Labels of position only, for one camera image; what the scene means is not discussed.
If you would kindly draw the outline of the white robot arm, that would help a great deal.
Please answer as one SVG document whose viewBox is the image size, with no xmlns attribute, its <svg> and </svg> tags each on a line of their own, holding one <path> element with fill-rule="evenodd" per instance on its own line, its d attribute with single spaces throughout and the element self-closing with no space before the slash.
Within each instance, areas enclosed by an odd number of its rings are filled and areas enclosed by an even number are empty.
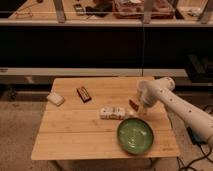
<svg viewBox="0 0 213 171">
<path fill-rule="evenodd" d="M 144 108 L 151 108 L 160 101 L 213 148 L 213 116 L 175 95 L 174 88 L 171 77 L 137 82 L 139 101 Z"/>
</svg>

